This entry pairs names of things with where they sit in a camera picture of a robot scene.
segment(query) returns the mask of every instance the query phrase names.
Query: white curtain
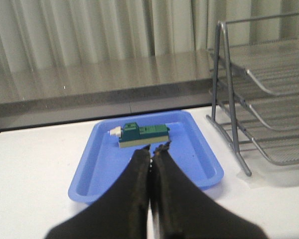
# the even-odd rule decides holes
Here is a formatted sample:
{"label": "white curtain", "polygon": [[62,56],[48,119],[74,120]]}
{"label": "white curtain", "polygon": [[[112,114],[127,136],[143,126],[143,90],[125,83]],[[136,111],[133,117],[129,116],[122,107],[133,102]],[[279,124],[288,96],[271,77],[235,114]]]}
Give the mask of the white curtain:
{"label": "white curtain", "polygon": [[[0,74],[210,48],[218,20],[289,11],[299,0],[0,0]],[[293,34],[299,17],[233,25],[229,36]]]}

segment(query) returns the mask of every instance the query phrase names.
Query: wire document tray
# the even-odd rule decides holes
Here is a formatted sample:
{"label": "wire document tray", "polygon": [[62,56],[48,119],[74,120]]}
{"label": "wire document tray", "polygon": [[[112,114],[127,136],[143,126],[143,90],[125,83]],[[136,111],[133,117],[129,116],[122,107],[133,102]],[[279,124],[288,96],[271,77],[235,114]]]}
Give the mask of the wire document tray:
{"label": "wire document tray", "polygon": [[[246,142],[273,164],[299,164],[299,39],[229,47],[227,25],[295,15],[299,12],[220,21],[216,26],[212,113],[206,117],[229,142],[248,176],[252,172],[240,153]],[[219,63],[225,77],[218,77]],[[230,117],[229,124],[216,121],[216,104]],[[239,140],[238,130],[248,141]]]}

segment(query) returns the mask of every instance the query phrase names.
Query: plastic tray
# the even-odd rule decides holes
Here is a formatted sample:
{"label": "plastic tray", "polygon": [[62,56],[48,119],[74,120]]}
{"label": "plastic tray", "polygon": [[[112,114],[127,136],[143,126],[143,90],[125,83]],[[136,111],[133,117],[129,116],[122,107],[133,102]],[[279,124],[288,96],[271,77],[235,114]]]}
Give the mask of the plastic tray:
{"label": "plastic tray", "polygon": [[[171,140],[169,153],[183,172],[204,190],[218,183],[224,171],[191,114],[170,111],[141,116],[107,119],[96,124],[69,188],[69,197],[90,204],[119,177],[133,152],[142,145],[119,148],[119,139],[109,130],[136,122],[139,126],[166,124]],[[162,143],[151,144],[151,152]]]}

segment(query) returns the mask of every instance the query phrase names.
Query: green object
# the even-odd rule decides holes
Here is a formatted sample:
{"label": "green object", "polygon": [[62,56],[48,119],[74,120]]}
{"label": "green object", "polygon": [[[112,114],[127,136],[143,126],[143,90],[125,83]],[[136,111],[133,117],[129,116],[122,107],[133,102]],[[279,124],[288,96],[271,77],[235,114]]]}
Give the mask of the green object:
{"label": "green object", "polygon": [[121,148],[140,144],[169,141],[169,128],[164,124],[139,127],[136,122],[124,125],[119,145]]}

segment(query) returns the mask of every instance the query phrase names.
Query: table surface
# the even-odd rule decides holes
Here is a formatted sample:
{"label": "table surface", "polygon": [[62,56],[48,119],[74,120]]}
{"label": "table surface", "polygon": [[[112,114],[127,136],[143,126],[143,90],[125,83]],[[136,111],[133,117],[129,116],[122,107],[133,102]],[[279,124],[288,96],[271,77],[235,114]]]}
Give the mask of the table surface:
{"label": "table surface", "polygon": [[[275,166],[256,150],[242,152],[242,171],[227,142],[207,121],[210,107],[188,109],[224,169],[205,191],[223,207],[260,225],[270,238],[299,238],[299,165]],[[227,116],[217,109],[217,119]],[[0,239],[44,238],[54,225],[84,208],[67,191],[98,121],[0,133]],[[153,238],[149,215],[148,238]]]}

